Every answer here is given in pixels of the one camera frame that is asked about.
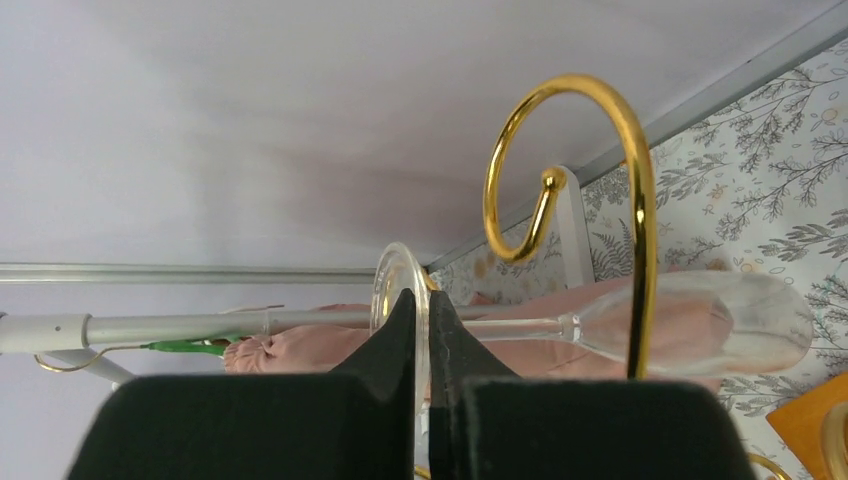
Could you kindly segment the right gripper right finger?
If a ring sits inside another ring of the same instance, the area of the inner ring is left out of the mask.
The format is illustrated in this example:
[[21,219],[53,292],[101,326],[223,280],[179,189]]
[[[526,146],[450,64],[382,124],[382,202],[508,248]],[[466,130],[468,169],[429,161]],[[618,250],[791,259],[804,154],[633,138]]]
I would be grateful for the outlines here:
[[523,379],[487,340],[567,341],[567,317],[463,322],[429,299],[435,479],[751,479],[728,414],[701,386]]

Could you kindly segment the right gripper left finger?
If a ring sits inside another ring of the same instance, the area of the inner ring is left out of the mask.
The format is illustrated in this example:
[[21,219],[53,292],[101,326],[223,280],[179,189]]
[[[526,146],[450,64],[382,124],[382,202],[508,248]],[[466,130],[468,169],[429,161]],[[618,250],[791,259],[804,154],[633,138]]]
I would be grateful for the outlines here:
[[101,407],[72,479],[410,479],[416,300],[326,373],[148,376]]

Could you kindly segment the clear wine glass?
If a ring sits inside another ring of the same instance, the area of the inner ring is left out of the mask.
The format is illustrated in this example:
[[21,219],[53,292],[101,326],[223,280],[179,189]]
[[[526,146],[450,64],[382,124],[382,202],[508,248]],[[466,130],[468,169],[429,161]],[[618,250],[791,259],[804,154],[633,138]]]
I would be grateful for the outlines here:
[[[633,292],[617,287],[575,312],[464,320],[480,341],[555,341],[626,362]],[[813,342],[814,314],[778,277],[752,272],[678,271],[657,278],[651,337],[642,351],[650,374],[759,375],[796,365]]]

